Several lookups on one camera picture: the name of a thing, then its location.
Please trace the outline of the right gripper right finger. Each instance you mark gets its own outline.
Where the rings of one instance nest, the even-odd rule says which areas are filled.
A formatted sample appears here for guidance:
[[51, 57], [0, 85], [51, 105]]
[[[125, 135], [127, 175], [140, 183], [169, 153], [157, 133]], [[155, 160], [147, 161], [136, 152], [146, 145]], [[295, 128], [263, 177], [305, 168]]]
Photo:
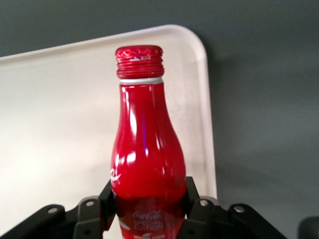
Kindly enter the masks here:
[[194, 179], [186, 178], [186, 219], [178, 239], [284, 239], [285, 236], [246, 204], [225, 210], [212, 199], [201, 198]]

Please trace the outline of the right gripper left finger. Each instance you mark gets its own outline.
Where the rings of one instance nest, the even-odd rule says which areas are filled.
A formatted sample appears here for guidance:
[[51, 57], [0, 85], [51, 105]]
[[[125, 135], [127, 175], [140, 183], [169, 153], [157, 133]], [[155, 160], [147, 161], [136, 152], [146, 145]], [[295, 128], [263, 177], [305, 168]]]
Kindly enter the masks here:
[[10, 229], [2, 239], [101, 239], [116, 215], [116, 204], [108, 182], [99, 196], [82, 199], [70, 211], [62, 205], [42, 207]]

